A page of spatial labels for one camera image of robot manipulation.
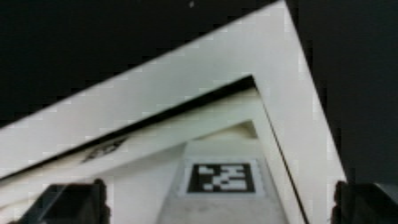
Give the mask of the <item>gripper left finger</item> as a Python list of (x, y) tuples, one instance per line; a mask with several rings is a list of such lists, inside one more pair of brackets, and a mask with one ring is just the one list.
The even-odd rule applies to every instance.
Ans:
[(16, 224), (110, 224), (103, 180), (49, 185)]

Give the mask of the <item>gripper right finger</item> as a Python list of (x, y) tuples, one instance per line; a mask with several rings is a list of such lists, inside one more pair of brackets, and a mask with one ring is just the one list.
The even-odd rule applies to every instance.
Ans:
[(398, 185), (335, 184), (330, 224), (398, 224)]

